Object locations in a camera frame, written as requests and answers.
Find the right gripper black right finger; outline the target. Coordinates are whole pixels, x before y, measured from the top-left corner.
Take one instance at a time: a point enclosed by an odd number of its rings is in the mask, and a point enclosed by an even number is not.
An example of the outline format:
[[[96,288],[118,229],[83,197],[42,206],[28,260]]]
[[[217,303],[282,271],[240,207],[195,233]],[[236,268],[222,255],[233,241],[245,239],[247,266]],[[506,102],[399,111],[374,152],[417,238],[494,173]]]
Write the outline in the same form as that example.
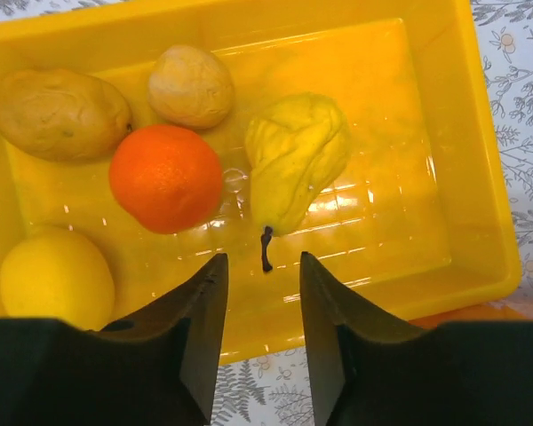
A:
[[[318,425],[533,425],[533,321],[423,329],[300,258]]]

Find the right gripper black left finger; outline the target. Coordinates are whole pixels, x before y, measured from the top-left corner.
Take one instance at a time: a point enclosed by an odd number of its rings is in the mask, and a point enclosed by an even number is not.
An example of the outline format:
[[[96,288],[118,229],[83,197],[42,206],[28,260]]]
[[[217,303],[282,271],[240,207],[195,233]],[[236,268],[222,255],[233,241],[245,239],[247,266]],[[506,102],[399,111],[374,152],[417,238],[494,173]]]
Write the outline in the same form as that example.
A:
[[[207,425],[228,258],[99,332],[0,319],[0,425]]]

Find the smooth fake yellow lemon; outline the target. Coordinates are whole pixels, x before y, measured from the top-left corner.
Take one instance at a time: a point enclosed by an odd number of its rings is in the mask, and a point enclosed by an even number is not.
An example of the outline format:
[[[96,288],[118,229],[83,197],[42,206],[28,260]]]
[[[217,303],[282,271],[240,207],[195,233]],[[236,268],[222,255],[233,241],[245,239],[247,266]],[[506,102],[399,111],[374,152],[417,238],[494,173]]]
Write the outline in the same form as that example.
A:
[[[0,295],[11,317],[55,318],[98,331],[110,321],[115,284],[97,246],[75,231],[49,227],[6,255]]]

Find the fake orange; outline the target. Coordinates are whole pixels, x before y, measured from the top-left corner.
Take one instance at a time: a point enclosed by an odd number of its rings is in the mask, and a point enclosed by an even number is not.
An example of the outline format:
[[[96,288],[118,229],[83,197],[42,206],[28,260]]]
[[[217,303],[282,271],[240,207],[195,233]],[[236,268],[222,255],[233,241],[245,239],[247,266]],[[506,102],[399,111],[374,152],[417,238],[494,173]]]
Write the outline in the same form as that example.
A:
[[[153,233],[171,234],[217,210],[223,172],[217,153],[192,130],[169,124],[130,133],[108,172],[118,204]]]

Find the fake yellow pear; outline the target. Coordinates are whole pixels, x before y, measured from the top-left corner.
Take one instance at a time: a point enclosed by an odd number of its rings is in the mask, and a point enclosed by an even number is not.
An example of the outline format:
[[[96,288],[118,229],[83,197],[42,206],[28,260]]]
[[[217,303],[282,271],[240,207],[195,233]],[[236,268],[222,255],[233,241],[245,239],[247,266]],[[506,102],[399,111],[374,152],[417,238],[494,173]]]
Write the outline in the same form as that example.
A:
[[[304,92],[258,111],[244,148],[251,166],[251,217],[261,230],[262,271],[269,273],[270,241],[294,232],[313,200],[343,172],[352,137],[334,99]]]

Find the fake yellow mango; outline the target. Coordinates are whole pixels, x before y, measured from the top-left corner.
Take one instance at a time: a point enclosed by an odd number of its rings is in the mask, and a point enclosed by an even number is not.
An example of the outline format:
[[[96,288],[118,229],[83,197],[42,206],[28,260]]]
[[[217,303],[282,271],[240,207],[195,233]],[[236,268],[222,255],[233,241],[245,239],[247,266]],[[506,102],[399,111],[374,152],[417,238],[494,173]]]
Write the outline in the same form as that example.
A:
[[[109,154],[129,134],[130,106],[112,84],[67,69],[24,69],[0,78],[0,133],[50,162]]]

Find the wrinkled fake yellow lemon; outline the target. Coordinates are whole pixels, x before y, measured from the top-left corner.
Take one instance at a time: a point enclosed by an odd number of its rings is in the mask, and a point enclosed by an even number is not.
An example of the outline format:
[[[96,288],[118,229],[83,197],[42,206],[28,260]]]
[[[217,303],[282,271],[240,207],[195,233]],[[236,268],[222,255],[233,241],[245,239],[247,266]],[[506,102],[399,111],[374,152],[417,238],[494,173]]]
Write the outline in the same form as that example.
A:
[[[229,114],[235,86],[227,67],[214,54],[176,44],[156,61],[147,81],[147,100],[168,122],[209,129]]]

